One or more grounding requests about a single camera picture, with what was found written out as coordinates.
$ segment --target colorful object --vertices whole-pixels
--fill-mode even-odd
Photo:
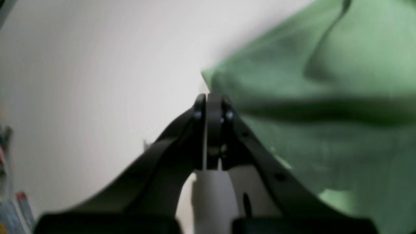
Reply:
[[[35,218],[33,217],[33,213],[27,200],[26,194],[24,192],[19,192],[16,194],[16,197],[17,203],[19,204],[20,213],[23,216],[23,220],[25,221],[27,228],[33,231],[33,228],[35,227]]]

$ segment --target green towel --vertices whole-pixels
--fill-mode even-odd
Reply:
[[[325,202],[416,230],[416,1],[317,0],[202,75]]]

